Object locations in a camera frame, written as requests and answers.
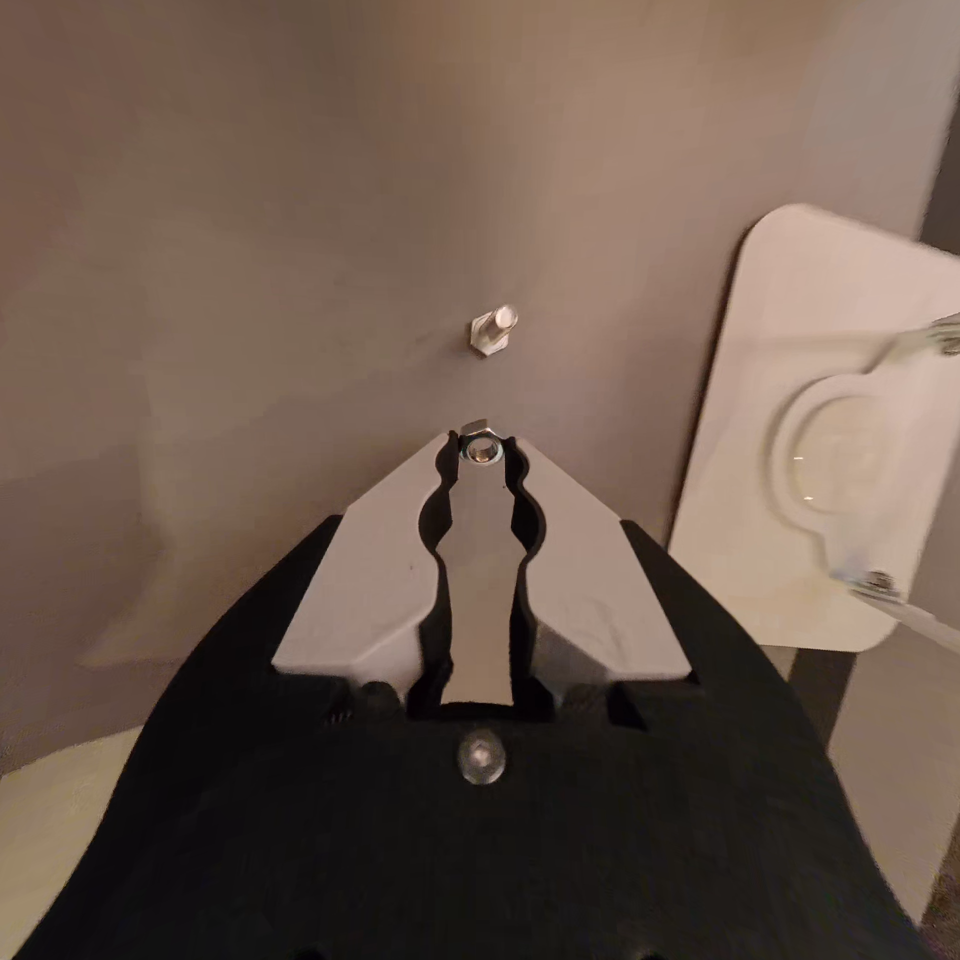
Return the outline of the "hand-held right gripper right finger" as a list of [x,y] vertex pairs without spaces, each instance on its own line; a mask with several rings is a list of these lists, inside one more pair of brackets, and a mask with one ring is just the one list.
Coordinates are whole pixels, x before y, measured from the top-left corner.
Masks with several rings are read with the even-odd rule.
[[555,711],[575,688],[687,680],[690,661],[618,514],[518,437],[509,492],[524,551],[510,610],[514,706]]

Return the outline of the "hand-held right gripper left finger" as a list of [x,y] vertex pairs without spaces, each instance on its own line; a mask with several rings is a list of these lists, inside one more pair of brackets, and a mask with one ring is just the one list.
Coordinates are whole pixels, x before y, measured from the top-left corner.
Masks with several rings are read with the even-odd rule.
[[386,684],[408,711],[438,701],[452,670],[438,547],[458,471],[458,435],[440,434],[346,509],[272,657],[276,671]]

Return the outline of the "silver hex nut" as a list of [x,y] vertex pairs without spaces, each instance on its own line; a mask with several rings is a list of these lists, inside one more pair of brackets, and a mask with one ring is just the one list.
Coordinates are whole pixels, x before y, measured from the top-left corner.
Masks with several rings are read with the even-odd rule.
[[503,438],[489,426],[485,418],[461,427],[459,456],[463,462],[492,466],[502,459],[503,454]]

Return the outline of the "silver hex bolt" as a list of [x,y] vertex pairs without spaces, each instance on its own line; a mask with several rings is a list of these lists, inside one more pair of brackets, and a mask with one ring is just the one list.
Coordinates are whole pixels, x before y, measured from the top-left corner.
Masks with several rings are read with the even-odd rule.
[[468,329],[469,347],[484,358],[505,350],[511,331],[517,325],[519,315],[510,304],[503,304],[474,318]]

